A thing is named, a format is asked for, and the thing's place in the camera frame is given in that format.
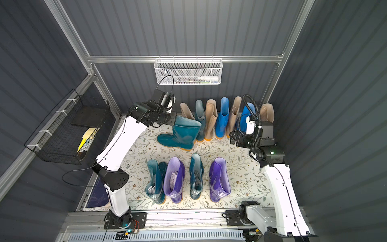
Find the beige rain boot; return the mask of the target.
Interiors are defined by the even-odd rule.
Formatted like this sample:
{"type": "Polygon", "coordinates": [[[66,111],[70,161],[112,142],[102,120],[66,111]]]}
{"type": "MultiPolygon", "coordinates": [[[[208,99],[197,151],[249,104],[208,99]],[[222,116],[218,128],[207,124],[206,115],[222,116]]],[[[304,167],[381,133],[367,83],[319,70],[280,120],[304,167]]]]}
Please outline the beige rain boot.
{"type": "Polygon", "coordinates": [[[275,119],[273,105],[270,103],[263,104],[260,109],[260,115],[262,121],[273,123],[275,119]]]}
{"type": "Polygon", "coordinates": [[[180,110],[181,110],[181,114],[184,118],[187,118],[187,119],[190,119],[190,120],[195,120],[190,108],[188,107],[188,105],[184,102],[180,103],[180,110]]]}
{"type": "Polygon", "coordinates": [[[214,99],[207,100],[205,116],[206,116],[206,127],[204,132],[205,140],[211,141],[213,137],[213,130],[218,118],[216,101],[214,99]]]}
{"type": "Polygon", "coordinates": [[[230,138],[230,133],[234,130],[235,128],[235,123],[239,114],[239,109],[240,109],[240,104],[241,104],[242,98],[240,96],[235,97],[233,105],[230,109],[229,113],[229,120],[228,124],[225,130],[225,134],[227,138],[230,138]]]}

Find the teal rain boot carried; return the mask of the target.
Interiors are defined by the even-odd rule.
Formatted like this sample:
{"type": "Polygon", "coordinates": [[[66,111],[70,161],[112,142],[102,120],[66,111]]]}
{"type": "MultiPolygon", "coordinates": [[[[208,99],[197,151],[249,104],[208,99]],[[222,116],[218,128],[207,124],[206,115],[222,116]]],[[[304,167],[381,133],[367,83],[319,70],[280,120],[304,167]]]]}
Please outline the teal rain boot carried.
{"type": "Polygon", "coordinates": [[[199,121],[177,116],[172,127],[172,134],[160,134],[158,143],[166,147],[192,150],[202,124],[199,121]]]}

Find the teal rain boot back row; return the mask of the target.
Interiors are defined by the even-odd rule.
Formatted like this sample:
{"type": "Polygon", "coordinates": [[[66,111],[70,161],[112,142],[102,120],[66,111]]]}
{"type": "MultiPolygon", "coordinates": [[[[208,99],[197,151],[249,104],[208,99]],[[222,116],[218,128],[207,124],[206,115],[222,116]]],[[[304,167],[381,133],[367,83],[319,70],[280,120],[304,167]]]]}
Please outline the teal rain boot back row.
{"type": "Polygon", "coordinates": [[[205,115],[205,110],[203,106],[203,102],[201,100],[196,100],[195,103],[195,120],[200,122],[201,127],[199,130],[199,133],[197,135],[197,141],[198,142],[203,142],[205,139],[205,128],[206,128],[206,115],[205,115]]]}

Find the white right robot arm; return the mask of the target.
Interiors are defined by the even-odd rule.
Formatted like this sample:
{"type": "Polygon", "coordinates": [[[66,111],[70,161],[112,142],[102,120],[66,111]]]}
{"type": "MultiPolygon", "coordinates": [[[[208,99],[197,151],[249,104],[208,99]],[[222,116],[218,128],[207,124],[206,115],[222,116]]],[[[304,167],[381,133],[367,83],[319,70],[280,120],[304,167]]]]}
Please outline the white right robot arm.
{"type": "Polygon", "coordinates": [[[258,132],[244,134],[234,130],[230,143],[249,150],[249,156],[257,161],[266,176],[274,202],[273,220],[260,205],[245,205],[245,218],[264,234],[265,242],[311,242],[317,236],[311,234],[299,208],[290,177],[290,167],[285,163],[285,152],[274,138],[260,137],[258,132]]]}

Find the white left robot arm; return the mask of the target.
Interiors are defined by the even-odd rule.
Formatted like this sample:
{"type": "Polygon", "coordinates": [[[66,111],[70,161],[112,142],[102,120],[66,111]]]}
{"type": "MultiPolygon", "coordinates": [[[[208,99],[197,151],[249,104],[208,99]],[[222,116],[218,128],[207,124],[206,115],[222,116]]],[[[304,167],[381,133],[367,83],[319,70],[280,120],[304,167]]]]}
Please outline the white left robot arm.
{"type": "Polygon", "coordinates": [[[129,212],[125,185],[129,174],[121,165],[138,137],[153,124],[174,125],[176,112],[169,104],[156,104],[152,101],[134,104],[128,111],[123,125],[107,147],[97,156],[94,172],[103,181],[109,196],[112,213],[121,218],[129,212]]]}

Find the blue rain boot right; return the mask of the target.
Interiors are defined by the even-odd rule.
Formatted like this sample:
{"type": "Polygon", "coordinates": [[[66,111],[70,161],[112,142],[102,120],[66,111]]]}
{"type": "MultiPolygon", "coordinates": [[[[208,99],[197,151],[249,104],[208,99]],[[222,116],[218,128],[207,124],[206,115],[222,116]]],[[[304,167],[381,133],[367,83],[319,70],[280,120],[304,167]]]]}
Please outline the blue rain boot right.
{"type": "Polygon", "coordinates": [[[251,102],[248,102],[247,106],[245,106],[243,108],[242,114],[239,117],[237,124],[236,124],[236,129],[244,134],[247,133],[247,126],[248,126],[247,119],[250,119],[250,116],[251,116],[251,112],[249,111],[248,108],[250,108],[250,110],[253,113],[256,112],[256,108],[255,108],[254,104],[251,102]]]}

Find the blue rain boot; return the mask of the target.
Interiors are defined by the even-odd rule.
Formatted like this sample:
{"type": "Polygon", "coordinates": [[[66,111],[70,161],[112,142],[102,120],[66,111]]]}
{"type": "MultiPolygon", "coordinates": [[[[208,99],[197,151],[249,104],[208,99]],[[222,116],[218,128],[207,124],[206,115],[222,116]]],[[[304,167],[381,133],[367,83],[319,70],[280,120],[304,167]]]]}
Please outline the blue rain boot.
{"type": "Polygon", "coordinates": [[[222,139],[225,135],[225,130],[229,120],[229,99],[223,97],[221,99],[221,109],[215,125],[216,138],[222,139]]]}
{"type": "Polygon", "coordinates": [[[255,108],[254,104],[251,102],[248,102],[247,106],[245,106],[243,108],[242,114],[239,117],[237,124],[236,124],[236,129],[244,134],[247,133],[247,126],[248,126],[247,119],[250,119],[250,116],[251,116],[251,112],[249,111],[248,108],[250,108],[250,110],[253,113],[256,112],[256,108],[255,108]]]}

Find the blue rain boot left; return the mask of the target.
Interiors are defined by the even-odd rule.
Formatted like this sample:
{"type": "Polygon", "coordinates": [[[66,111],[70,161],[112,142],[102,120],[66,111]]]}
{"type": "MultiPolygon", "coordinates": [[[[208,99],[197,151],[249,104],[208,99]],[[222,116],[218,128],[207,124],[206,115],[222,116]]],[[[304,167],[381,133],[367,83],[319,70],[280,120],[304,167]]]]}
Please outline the blue rain boot left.
{"type": "Polygon", "coordinates": [[[225,130],[229,120],[229,99],[223,97],[221,99],[221,109],[215,125],[216,138],[222,139],[225,135],[225,130]]]}

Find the purple rain boot front right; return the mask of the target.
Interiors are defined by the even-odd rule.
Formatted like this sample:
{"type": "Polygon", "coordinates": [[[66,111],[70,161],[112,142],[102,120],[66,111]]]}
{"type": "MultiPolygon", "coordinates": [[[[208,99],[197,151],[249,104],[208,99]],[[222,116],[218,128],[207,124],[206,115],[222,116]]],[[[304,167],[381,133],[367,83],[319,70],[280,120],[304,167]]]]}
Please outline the purple rain boot front right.
{"type": "Polygon", "coordinates": [[[217,203],[231,193],[227,163],[222,157],[214,159],[209,170],[210,199],[217,203]]]}

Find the purple rain boot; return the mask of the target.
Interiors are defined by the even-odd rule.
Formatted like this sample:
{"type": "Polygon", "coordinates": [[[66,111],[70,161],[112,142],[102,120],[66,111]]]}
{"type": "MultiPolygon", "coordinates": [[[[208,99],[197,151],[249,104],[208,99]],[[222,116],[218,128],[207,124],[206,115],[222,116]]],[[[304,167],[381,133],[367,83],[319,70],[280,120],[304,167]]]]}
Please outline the purple rain boot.
{"type": "Polygon", "coordinates": [[[163,190],[172,202],[178,204],[182,201],[183,182],[185,178],[184,164],[178,157],[172,157],[168,163],[163,190]]]}
{"type": "Polygon", "coordinates": [[[214,159],[209,170],[210,199],[217,203],[231,193],[227,163],[222,157],[214,159]]]}

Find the purple rain boot front left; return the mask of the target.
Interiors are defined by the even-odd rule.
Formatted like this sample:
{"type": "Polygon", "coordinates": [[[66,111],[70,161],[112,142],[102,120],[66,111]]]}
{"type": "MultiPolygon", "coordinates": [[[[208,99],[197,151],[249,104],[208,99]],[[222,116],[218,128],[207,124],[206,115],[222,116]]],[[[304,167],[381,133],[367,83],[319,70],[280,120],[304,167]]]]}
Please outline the purple rain boot front left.
{"type": "Polygon", "coordinates": [[[182,201],[183,182],[185,178],[184,164],[178,157],[172,157],[168,163],[163,190],[172,202],[178,204],[182,201]]]}

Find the teal rain boot front right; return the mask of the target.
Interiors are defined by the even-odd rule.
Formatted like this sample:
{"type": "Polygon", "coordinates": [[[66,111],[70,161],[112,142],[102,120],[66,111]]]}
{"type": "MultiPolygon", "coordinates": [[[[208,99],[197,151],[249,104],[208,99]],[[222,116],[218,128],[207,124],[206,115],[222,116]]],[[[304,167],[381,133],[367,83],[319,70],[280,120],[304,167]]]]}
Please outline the teal rain boot front right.
{"type": "Polygon", "coordinates": [[[190,197],[194,200],[200,198],[203,190],[204,166],[199,154],[194,153],[191,156],[189,175],[190,175],[190,197]]]}

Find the teal rain boot front left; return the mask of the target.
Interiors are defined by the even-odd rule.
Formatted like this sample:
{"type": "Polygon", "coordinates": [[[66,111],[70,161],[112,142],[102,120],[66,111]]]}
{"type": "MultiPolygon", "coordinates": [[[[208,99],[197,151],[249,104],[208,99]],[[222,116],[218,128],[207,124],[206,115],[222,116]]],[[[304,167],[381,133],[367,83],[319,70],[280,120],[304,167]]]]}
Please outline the teal rain boot front left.
{"type": "Polygon", "coordinates": [[[167,163],[151,159],[147,162],[150,174],[150,181],[145,188],[146,195],[156,204],[165,202],[165,193],[163,190],[164,178],[166,175],[167,163]]]}

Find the white tube in basket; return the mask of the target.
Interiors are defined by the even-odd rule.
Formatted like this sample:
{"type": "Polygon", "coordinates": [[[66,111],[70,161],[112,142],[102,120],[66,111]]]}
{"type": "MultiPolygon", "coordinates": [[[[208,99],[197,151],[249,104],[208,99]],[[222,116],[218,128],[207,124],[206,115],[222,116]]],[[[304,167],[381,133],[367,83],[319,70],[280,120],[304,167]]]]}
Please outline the white tube in basket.
{"type": "Polygon", "coordinates": [[[219,82],[219,77],[218,76],[198,76],[198,80],[203,81],[203,82],[210,82],[210,83],[217,83],[219,82]]]}

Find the yellow sticky notes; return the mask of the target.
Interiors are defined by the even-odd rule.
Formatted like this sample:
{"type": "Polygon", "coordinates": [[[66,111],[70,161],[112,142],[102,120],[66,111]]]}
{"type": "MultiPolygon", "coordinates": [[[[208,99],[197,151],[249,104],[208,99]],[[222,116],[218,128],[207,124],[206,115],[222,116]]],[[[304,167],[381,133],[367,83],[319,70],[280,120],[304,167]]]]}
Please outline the yellow sticky notes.
{"type": "Polygon", "coordinates": [[[88,151],[99,130],[99,128],[89,128],[82,136],[77,152],[88,151]]]}

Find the dark blue book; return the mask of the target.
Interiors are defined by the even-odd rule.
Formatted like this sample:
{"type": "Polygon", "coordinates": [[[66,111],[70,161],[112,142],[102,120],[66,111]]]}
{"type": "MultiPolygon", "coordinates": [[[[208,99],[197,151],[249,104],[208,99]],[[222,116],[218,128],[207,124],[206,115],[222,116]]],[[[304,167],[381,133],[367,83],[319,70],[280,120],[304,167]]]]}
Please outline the dark blue book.
{"type": "Polygon", "coordinates": [[[100,178],[96,180],[93,190],[88,197],[85,208],[98,208],[104,207],[109,203],[108,194],[104,187],[104,183],[100,178]]]}

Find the white vent grille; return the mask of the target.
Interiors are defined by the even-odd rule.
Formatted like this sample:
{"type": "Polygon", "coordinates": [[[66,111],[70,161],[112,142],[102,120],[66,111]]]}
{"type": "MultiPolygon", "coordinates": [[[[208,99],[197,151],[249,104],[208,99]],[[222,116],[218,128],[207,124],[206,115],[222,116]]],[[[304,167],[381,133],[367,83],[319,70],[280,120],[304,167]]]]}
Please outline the white vent grille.
{"type": "Polygon", "coordinates": [[[243,231],[237,229],[205,229],[176,231],[124,231],[71,233],[66,242],[244,242],[243,231]]]}

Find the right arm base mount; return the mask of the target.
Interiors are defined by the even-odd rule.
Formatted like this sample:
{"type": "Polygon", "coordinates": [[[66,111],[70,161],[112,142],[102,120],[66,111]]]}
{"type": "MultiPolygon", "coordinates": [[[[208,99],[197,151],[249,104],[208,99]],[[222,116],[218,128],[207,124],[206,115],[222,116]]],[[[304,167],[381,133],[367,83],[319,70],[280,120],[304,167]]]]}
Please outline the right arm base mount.
{"type": "Polygon", "coordinates": [[[247,217],[247,207],[250,205],[260,205],[258,201],[242,201],[238,209],[226,210],[222,217],[226,219],[228,226],[249,226],[253,222],[247,217]]]}

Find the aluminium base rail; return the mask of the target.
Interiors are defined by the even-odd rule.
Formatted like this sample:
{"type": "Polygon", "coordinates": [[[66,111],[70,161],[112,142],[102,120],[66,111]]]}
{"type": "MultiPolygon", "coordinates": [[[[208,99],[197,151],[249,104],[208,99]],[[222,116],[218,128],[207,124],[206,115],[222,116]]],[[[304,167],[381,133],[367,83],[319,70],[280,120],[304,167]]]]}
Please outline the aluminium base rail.
{"type": "MultiPolygon", "coordinates": [[[[228,209],[180,209],[180,210],[139,210],[146,213],[145,219],[139,219],[140,232],[186,230],[186,229],[221,229],[221,228],[256,228],[251,224],[232,222],[226,218],[228,209]]],[[[67,215],[60,232],[104,232],[106,211],[71,212],[67,215]]]]}

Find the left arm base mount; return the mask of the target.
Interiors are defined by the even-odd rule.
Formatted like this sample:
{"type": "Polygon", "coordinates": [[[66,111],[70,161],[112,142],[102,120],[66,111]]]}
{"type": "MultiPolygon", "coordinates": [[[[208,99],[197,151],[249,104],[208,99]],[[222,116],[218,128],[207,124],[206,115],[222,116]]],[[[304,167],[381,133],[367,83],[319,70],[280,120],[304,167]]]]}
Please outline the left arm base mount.
{"type": "Polygon", "coordinates": [[[143,229],[147,221],[146,212],[127,211],[123,216],[118,217],[109,210],[104,218],[104,229],[143,229]]]}

